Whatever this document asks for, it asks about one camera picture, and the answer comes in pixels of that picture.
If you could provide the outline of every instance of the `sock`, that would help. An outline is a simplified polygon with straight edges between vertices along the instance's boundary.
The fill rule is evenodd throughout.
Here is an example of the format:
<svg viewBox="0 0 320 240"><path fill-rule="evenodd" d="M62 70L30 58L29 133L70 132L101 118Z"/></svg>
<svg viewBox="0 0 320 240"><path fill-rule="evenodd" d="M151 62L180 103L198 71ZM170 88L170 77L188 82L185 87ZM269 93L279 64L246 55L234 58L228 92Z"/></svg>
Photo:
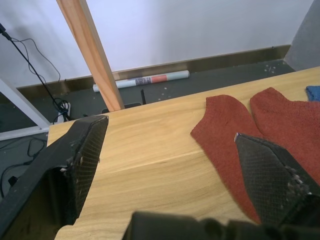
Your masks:
<svg viewBox="0 0 320 240"><path fill-rule="evenodd" d="M259 217L245 189L234 143L237 132L263 137L241 102L228 95L219 95L207 97L205 114L192 130L191 136L201 145L240 208L259 223Z"/></svg>
<svg viewBox="0 0 320 240"><path fill-rule="evenodd" d="M305 91L309 101L320 102L320 86L307 86Z"/></svg>
<svg viewBox="0 0 320 240"><path fill-rule="evenodd" d="M290 101L268 88L250 105L264 138L286 148L320 185L320 102Z"/></svg>

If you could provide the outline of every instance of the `wooden pole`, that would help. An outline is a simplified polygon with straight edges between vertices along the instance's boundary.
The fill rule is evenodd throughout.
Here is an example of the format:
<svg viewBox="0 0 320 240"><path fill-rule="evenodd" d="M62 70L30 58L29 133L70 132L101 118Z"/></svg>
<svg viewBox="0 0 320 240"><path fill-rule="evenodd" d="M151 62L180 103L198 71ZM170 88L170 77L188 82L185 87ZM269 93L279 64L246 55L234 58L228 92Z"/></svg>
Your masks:
<svg viewBox="0 0 320 240"><path fill-rule="evenodd" d="M86 0L56 0L110 112L124 109Z"/></svg>

